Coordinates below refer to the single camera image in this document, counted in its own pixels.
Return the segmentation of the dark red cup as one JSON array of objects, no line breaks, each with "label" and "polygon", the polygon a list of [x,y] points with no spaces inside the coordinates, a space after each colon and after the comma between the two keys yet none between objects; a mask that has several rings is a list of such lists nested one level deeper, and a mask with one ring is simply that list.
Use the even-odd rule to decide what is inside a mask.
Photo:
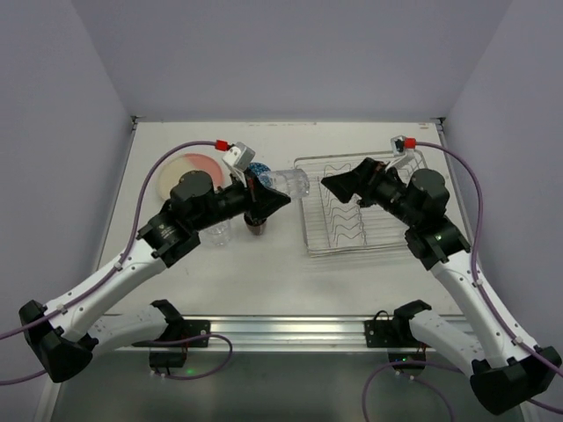
[{"label": "dark red cup", "polygon": [[267,219],[254,219],[244,215],[245,226],[254,236],[262,236],[267,227]]}]

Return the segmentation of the blue patterned bowl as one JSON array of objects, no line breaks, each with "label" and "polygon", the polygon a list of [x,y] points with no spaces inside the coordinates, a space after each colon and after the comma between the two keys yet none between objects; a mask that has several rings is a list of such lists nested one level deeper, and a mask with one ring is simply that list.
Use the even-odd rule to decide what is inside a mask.
[{"label": "blue patterned bowl", "polygon": [[267,165],[259,162],[251,162],[248,166],[248,169],[252,171],[256,176],[271,171],[271,169]]}]

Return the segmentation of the cream plate back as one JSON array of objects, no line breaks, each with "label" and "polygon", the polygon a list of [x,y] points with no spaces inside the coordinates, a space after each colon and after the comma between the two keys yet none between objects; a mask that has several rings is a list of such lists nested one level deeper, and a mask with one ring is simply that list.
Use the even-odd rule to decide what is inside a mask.
[{"label": "cream plate back", "polygon": [[190,171],[205,171],[213,181],[214,187],[223,187],[225,176],[223,167],[211,156],[186,153],[173,158],[163,165],[157,178],[157,192],[162,200],[170,198],[170,191],[180,178]]}]

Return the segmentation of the clear glass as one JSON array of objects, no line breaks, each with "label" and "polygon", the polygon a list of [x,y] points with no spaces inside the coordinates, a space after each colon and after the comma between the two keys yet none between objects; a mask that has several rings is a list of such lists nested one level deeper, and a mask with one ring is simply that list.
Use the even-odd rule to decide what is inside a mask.
[{"label": "clear glass", "polygon": [[230,220],[219,222],[199,232],[201,243],[206,246],[225,246],[231,240]]},{"label": "clear glass", "polygon": [[310,180],[302,169],[264,171],[259,175],[260,183],[292,200],[302,199],[310,193]]}]

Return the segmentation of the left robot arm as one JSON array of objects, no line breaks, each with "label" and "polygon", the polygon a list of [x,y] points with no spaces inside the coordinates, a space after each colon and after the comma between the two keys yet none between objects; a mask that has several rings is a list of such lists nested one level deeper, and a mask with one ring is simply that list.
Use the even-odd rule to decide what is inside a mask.
[{"label": "left robot arm", "polygon": [[160,212],[131,235],[123,252],[68,293],[19,312],[27,344],[53,382],[79,374],[102,353],[134,343],[175,345],[184,320],[157,300],[125,316],[106,312],[142,283],[172,267],[200,243],[200,231],[242,215],[263,223],[290,197],[263,186],[252,171],[215,188],[204,171],[184,174]]}]

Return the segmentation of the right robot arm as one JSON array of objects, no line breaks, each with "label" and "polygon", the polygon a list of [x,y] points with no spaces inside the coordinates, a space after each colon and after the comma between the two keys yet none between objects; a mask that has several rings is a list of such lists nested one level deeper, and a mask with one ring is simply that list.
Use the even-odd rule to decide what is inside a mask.
[{"label": "right robot arm", "polygon": [[447,217],[450,193],[444,177],[417,170],[405,183],[394,168],[372,158],[353,170],[322,178],[342,203],[377,205],[407,227],[410,252],[445,287],[462,310],[468,336],[415,301],[398,308],[391,320],[398,335],[434,348],[468,377],[481,405],[501,415],[545,392],[562,359],[514,319],[476,263],[460,229]]}]

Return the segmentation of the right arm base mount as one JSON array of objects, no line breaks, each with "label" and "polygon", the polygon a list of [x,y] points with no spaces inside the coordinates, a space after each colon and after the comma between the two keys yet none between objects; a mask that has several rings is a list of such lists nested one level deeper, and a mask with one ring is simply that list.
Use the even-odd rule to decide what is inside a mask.
[{"label": "right arm base mount", "polygon": [[422,370],[421,364],[409,361],[426,361],[427,345],[416,340],[410,330],[410,321],[419,313],[432,307],[422,300],[415,300],[396,308],[391,314],[379,310],[371,319],[363,322],[363,333],[368,348],[388,350],[389,362],[399,371]]}]

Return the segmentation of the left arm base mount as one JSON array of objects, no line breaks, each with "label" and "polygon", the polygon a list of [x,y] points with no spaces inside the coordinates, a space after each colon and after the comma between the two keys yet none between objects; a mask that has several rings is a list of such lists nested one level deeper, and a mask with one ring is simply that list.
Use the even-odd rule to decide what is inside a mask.
[{"label": "left arm base mount", "polygon": [[[154,341],[158,343],[193,338],[208,334],[210,331],[209,320],[186,320],[167,300],[156,300],[150,305],[157,309],[165,318],[164,332],[157,338],[154,338]],[[172,368],[184,366],[189,346],[205,348],[208,346],[208,340],[206,338],[197,339],[189,344],[172,346],[172,348],[179,349],[176,352],[150,352],[150,368],[155,371],[166,370],[166,373],[169,375]]]}]

